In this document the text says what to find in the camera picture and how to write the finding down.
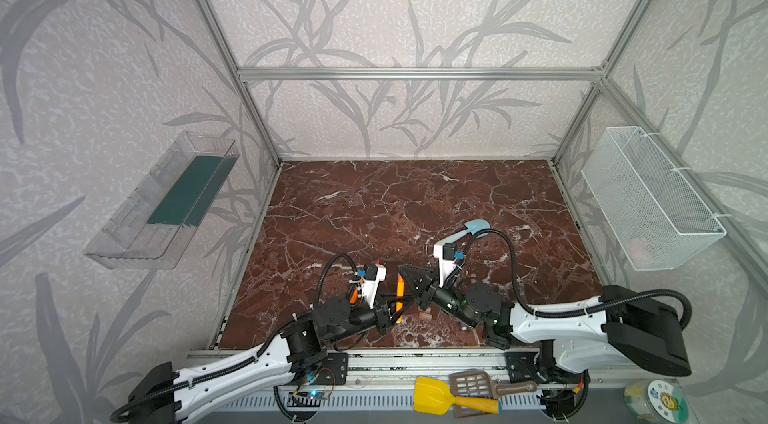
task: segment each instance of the wire mesh basket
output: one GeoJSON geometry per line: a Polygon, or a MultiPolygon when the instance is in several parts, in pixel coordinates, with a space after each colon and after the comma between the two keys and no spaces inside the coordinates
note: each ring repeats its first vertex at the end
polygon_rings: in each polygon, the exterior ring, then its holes
{"type": "Polygon", "coordinates": [[[674,269],[726,234],[637,126],[606,128],[581,175],[637,271],[674,269]]]}

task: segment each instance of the clear plastic tray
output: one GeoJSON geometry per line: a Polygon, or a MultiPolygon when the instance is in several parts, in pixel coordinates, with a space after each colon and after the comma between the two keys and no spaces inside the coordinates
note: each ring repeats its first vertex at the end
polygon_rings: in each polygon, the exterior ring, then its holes
{"type": "Polygon", "coordinates": [[[85,255],[110,269],[173,269],[238,157],[234,139],[183,131],[85,255]]]}

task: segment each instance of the gray wall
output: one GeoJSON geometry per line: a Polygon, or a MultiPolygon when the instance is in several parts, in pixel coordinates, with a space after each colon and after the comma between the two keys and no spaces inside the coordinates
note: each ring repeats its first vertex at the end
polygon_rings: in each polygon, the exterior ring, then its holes
{"type": "MultiPolygon", "coordinates": [[[[600,66],[635,0],[210,0],[239,66],[600,66]]],[[[585,83],[260,82],[284,156],[552,156],[585,83]]]]}
{"type": "MultiPolygon", "coordinates": [[[[658,0],[611,76],[715,196],[766,249],[768,0],[658,0]]],[[[627,125],[600,98],[561,167],[604,271],[636,291],[670,287],[694,304],[685,331],[694,373],[681,380],[702,422],[764,422],[768,300],[722,244],[674,271],[627,262],[581,168],[606,126],[627,125]]]]}
{"type": "Polygon", "coordinates": [[[207,345],[274,173],[191,0],[0,0],[0,422],[106,422],[207,345]],[[241,157],[172,271],[82,255],[183,129],[241,157]]]}

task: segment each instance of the slotted spatula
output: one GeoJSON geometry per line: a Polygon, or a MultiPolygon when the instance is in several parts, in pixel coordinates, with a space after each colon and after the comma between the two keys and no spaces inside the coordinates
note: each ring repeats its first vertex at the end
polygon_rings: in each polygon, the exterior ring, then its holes
{"type": "MultiPolygon", "coordinates": [[[[508,394],[533,392],[538,389],[536,382],[533,381],[497,384],[491,380],[487,372],[481,370],[456,372],[456,374],[448,376],[448,383],[454,396],[484,397],[486,399],[498,399],[508,394]]],[[[469,409],[458,404],[453,407],[453,415],[456,419],[481,416],[483,414],[488,413],[469,409]]]]}

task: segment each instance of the brown marble surface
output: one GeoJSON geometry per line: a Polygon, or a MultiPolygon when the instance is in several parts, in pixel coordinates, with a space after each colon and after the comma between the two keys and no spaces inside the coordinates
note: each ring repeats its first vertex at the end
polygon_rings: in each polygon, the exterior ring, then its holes
{"type": "MultiPolygon", "coordinates": [[[[287,162],[220,348],[252,347],[308,309],[320,269],[335,253],[349,253],[358,267],[381,259],[388,272],[379,289],[393,293],[398,264],[436,266],[432,245],[475,218],[512,238],[529,303],[600,293],[546,161],[287,162]]],[[[500,237],[484,237],[465,270],[513,301],[508,253],[500,237]]],[[[343,262],[328,274],[323,297],[346,289],[351,272],[343,262]]],[[[370,331],[360,346],[483,345],[481,330],[462,330],[434,305],[431,314],[432,320],[419,319],[414,305],[386,336],[370,331]]]]}

